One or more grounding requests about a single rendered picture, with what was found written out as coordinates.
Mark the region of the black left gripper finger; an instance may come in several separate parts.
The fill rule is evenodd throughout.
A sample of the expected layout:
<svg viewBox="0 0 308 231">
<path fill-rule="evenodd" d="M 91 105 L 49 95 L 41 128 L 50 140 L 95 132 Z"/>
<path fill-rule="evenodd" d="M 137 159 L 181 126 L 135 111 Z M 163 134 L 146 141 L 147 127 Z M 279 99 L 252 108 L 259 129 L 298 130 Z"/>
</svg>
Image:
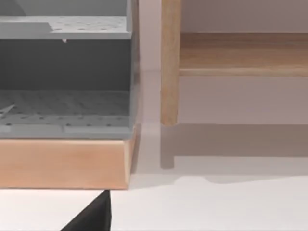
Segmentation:
<svg viewBox="0 0 308 231">
<path fill-rule="evenodd" d="M 60 231 L 110 231 L 111 195 L 104 190 Z"/>
</svg>

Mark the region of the pale wooden drawer front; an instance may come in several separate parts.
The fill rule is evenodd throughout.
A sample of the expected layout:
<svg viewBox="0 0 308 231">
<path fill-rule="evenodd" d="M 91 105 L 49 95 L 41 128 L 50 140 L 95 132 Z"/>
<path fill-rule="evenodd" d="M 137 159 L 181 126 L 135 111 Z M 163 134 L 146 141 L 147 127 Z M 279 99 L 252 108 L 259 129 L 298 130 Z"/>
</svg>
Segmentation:
<svg viewBox="0 0 308 231">
<path fill-rule="evenodd" d="M 140 131 L 127 140 L 0 139 L 0 188 L 127 189 Z"/>
</svg>

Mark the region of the grey pierced drawer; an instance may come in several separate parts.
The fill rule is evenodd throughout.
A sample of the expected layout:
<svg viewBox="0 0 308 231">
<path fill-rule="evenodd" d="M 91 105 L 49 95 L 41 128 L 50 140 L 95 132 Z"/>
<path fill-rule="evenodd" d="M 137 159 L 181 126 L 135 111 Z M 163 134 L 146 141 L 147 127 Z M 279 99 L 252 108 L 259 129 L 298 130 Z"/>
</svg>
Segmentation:
<svg viewBox="0 0 308 231">
<path fill-rule="evenodd" d="M 132 137 L 139 0 L 0 0 L 0 139 Z"/>
</svg>

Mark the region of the wooden open shelf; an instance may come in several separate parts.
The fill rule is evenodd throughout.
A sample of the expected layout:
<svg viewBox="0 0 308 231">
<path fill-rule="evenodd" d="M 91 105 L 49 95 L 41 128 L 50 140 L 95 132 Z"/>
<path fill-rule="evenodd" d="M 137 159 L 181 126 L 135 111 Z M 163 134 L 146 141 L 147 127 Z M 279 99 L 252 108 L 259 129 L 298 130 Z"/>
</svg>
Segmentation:
<svg viewBox="0 0 308 231">
<path fill-rule="evenodd" d="M 308 77 L 307 32 L 182 32 L 182 0 L 161 2 L 161 112 L 178 122 L 180 77 Z"/>
</svg>

